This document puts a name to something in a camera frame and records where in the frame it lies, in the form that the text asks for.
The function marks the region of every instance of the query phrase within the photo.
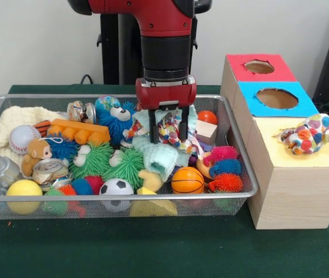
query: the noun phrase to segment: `green table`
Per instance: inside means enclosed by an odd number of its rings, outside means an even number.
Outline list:
[[[218,86],[199,86],[217,94]],[[13,86],[10,93],[133,93]],[[0,277],[329,277],[327,230],[257,231],[235,217],[0,221]]]

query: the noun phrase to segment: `blue square panel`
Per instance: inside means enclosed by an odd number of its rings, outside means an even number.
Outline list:
[[[306,118],[319,113],[298,82],[239,82],[239,87],[255,117]]]

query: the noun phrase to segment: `baseball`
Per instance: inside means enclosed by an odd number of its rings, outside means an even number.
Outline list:
[[[28,152],[29,143],[35,138],[41,138],[41,134],[35,127],[29,125],[18,126],[10,133],[10,149],[18,155],[25,155]]]

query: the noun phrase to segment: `shape sorter box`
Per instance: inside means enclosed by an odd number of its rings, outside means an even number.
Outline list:
[[[319,112],[277,55],[228,55],[221,95],[233,109],[260,190],[248,200],[257,229],[329,225],[329,143],[313,155],[293,155],[281,129]]]

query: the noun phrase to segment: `wire mesh tray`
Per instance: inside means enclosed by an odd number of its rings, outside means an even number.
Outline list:
[[[68,94],[12,94],[0,96],[0,115],[11,107],[45,107],[51,111],[65,112],[70,102],[81,100],[83,103],[94,102],[99,95]],[[115,95],[121,102],[131,101],[136,104],[135,95]],[[218,118],[216,145],[227,145],[227,139],[233,138],[233,145],[239,152],[242,165],[240,175],[243,190],[239,193],[204,193],[170,194],[170,182],[165,183],[158,195],[98,195],[98,196],[2,196],[0,197],[0,220],[7,219],[44,219],[44,218],[101,218],[130,216],[192,216],[192,215],[235,215],[248,197],[258,190],[258,183],[253,172],[242,137],[239,133],[231,107],[226,99],[216,95],[197,96],[194,103],[197,111],[213,111]],[[12,212],[8,202],[27,209],[38,206],[31,214],[20,215]],[[113,213],[105,209],[103,202],[114,206],[131,207],[125,211]],[[65,213],[55,214],[45,210],[45,206],[66,206]],[[133,207],[140,213],[132,213]]]

